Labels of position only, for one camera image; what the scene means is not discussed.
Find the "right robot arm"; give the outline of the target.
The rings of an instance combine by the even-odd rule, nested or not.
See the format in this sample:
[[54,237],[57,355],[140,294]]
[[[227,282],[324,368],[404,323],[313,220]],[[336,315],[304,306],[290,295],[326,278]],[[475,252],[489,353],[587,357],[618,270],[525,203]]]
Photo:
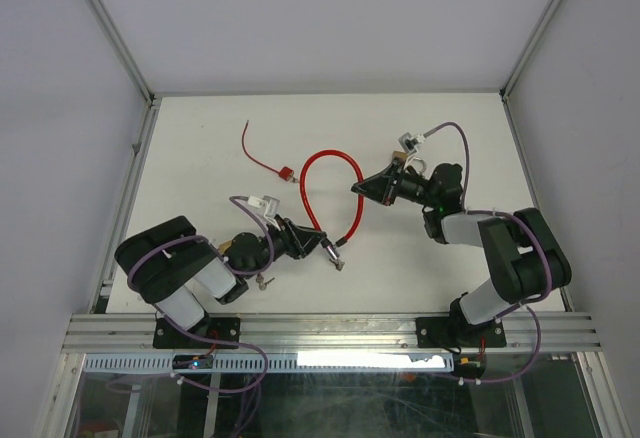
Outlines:
[[571,282],[567,257],[537,208],[513,213],[472,212],[463,207],[463,169],[443,163],[429,178],[395,159],[383,171],[356,182],[351,191],[380,205],[401,198],[422,207],[429,238],[444,245],[480,248],[489,278],[449,307],[441,331],[430,337],[469,345],[491,322],[542,301]]

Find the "red cable lock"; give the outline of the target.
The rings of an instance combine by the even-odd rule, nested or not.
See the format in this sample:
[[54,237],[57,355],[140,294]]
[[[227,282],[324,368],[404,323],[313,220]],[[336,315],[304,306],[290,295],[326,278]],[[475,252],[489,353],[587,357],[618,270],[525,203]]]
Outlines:
[[333,266],[333,260],[344,262],[340,249],[355,237],[364,217],[364,199],[348,197],[348,177],[364,175],[357,161],[338,149],[313,153],[299,174],[304,211],[314,229],[327,233],[322,247]]

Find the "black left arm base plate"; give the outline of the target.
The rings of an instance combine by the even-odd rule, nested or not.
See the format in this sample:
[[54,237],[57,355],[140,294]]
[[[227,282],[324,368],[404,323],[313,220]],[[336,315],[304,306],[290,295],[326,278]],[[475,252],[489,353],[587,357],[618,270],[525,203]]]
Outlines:
[[237,317],[205,316],[188,332],[199,337],[199,340],[185,335],[172,326],[166,318],[156,320],[152,346],[154,349],[196,350],[211,348],[210,340],[222,341],[216,349],[237,349],[240,338],[241,320]]

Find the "large brass padlock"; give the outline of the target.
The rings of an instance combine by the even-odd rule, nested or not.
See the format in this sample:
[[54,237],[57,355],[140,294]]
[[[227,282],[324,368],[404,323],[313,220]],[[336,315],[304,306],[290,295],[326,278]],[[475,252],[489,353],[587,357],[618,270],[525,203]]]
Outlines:
[[405,168],[411,167],[420,176],[423,176],[427,169],[426,162],[422,158],[419,158],[417,154],[411,155],[400,150],[395,150],[392,153],[392,158],[399,159]]

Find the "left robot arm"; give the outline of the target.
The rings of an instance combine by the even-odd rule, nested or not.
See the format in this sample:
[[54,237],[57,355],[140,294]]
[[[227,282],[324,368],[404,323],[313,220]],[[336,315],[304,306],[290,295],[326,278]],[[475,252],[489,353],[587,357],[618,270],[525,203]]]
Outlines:
[[279,258],[301,260],[328,244],[325,232],[277,215],[261,236],[242,232],[219,250],[186,217],[178,216],[126,239],[114,257],[127,276],[127,286],[172,320],[169,330],[194,347],[207,338],[222,339],[225,333],[212,324],[188,283],[198,283],[226,305],[248,290],[248,279]]

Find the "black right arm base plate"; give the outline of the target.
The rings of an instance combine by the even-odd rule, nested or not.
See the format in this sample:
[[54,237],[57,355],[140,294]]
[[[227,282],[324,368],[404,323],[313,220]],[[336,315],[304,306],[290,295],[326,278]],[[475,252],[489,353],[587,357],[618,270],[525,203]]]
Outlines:
[[505,348],[506,335],[502,324],[495,321],[480,325],[457,323],[449,316],[422,316],[415,319],[419,348]]

